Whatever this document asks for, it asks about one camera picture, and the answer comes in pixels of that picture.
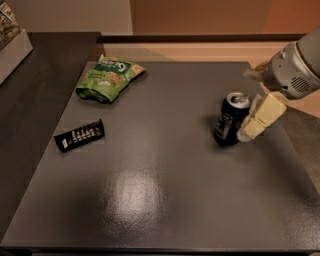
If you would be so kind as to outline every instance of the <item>green snack bag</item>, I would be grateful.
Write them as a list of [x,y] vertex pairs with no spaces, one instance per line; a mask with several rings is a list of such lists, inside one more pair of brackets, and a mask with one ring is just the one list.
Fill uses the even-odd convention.
[[82,99],[113,102],[129,82],[145,69],[132,62],[101,55],[99,63],[90,69],[76,88]]

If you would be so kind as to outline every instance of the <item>soda can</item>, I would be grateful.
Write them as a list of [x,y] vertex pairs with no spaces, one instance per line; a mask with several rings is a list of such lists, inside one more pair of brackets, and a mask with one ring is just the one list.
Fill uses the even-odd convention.
[[214,131],[214,138],[220,145],[230,146],[239,142],[237,132],[249,114],[250,106],[250,97],[242,92],[229,93],[223,100],[221,116]]

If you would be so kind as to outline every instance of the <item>table surface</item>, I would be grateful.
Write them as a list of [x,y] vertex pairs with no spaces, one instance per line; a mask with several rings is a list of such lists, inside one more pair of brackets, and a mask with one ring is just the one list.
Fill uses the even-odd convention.
[[72,94],[54,134],[101,118],[106,137],[65,154],[50,140],[1,246],[319,250],[319,195],[281,124],[233,147],[212,136],[230,91],[262,93],[248,64],[143,65],[113,104]]
[[99,33],[30,33],[33,51],[0,85],[0,241]]

